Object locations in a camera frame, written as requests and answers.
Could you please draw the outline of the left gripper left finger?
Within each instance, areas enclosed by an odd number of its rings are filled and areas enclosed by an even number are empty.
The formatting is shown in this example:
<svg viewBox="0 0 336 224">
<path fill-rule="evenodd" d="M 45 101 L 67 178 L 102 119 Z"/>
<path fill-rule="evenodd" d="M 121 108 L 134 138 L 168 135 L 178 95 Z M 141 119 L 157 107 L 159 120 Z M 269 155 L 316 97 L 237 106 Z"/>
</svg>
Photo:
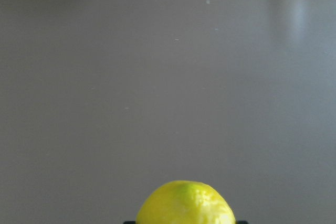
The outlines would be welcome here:
<svg viewBox="0 0 336 224">
<path fill-rule="evenodd" d="M 136 222 L 135 221 L 125 221 L 123 222 L 123 224 L 136 224 Z"/>
</svg>

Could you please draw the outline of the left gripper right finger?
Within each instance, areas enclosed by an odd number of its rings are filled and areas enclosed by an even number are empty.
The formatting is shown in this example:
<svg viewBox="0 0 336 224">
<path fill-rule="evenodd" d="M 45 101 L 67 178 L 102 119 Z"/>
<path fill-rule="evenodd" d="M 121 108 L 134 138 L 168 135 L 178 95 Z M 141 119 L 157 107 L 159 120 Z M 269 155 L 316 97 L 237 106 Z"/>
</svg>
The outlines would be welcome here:
<svg viewBox="0 0 336 224">
<path fill-rule="evenodd" d="M 236 220 L 235 224 L 249 224 L 246 220 Z"/>
</svg>

